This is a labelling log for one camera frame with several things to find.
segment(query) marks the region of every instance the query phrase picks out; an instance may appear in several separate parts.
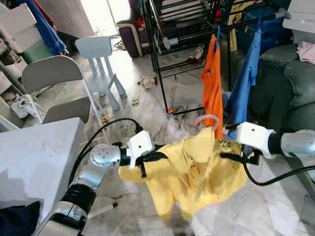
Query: yellow cloth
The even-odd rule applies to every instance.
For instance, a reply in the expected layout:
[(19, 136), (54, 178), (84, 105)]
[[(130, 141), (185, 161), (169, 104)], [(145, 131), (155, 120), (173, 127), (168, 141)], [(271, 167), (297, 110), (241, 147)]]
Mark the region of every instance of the yellow cloth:
[[(246, 7), (253, 5), (255, 2), (256, 1), (253, 0), (253, 1), (245, 2), (245, 3), (233, 5), (231, 8), (231, 13), (235, 11), (242, 11)], [(232, 25), (233, 23), (238, 22), (241, 19), (241, 17), (242, 17), (242, 13), (230, 15), (228, 17), (228, 25)], [(235, 29), (232, 29), (230, 32), (230, 45), (231, 45), (231, 52), (235, 52), (237, 50)]]
[(168, 159), (145, 162), (147, 178), (141, 178), (140, 167), (120, 167), (119, 175), (133, 182), (145, 181), (163, 219), (170, 216), (175, 202), (180, 204), (182, 217), (190, 219), (204, 206), (228, 199), (247, 178), (241, 163), (220, 157), (221, 152), (240, 154), (240, 145), (216, 140), (210, 127), (159, 152)]

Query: orange shirt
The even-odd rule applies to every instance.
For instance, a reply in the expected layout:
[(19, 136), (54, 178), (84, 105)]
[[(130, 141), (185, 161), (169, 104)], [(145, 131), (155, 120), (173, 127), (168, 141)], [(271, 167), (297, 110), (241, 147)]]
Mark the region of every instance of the orange shirt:
[[(219, 126), (215, 130), (215, 138), (222, 139), (223, 126), (223, 105), (221, 92), (221, 74), (220, 74), (220, 46), (215, 52), (216, 36), (213, 34), (209, 45), (207, 62), (205, 69), (200, 77), (205, 85), (203, 90), (202, 103), (206, 114), (213, 114), (219, 118)], [(206, 126), (213, 126), (214, 121), (207, 119), (203, 121)]]

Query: pink hanger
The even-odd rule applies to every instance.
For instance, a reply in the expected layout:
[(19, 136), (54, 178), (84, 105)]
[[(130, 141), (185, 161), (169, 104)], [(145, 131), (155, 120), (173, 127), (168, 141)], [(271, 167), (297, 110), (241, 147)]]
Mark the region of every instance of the pink hanger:
[(217, 117), (217, 116), (215, 116), (215, 115), (210, 115), (210, 114), (207, 114), (207, 115), (203, 115), (203, 116), (200, 116), (200, 117), (198, 117), (198, 118), (196, 118), (194, 121), (193, 121), (193, 123), (192, 124), (194, 124), (194, 125), (198, 125), (200, 122), (202, 122), (203, 120), (205, 120), (205, 119), (214, 119), (215, 120), (215, 124), (214, 124), (214, 126), (212, 126), (212, 130), (213, 131), (215, 131), (217, 128), (218, 128), (218, 126), (219, 126), (219, 118)]

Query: dark blue cloth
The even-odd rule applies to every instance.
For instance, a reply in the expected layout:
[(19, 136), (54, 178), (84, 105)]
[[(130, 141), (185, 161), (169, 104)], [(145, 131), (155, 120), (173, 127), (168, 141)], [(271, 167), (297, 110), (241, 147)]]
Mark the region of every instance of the dark blue cloth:
[(36, 229), (40, 203), (0, 209), (1, 236), (30, 236)]
[[(232, 94), (224, 113), (228, 124), (237, 124), (247, 121), (247, 103), (251, 86), (255, 85), (260, 54), (261, 30), (255, 33), (251, 47), (247, 53), (242, 69), (237, 77)], [(236, 132), (229, 133), (229, 137), (235, 139)]]
[(26, 3), (37, 21), (37, 29), (53, 55), (65, 54), (65, 44), (60, 40), (54, 29), (49, 25), (33, 0), (17, 0), (19, 4)]

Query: purple sofa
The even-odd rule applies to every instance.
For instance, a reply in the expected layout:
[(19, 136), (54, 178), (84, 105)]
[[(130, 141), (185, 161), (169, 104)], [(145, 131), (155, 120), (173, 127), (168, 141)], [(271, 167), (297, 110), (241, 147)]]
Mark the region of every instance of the purple sofa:
[(136, 24), (136, 20), (141, 18), (137, 2), (138, 0), (129, 0), (129, 18), (117, 22), (122, 41), (132, 58), (150, 53), (147, 31), (145, 27), (139, 28)]

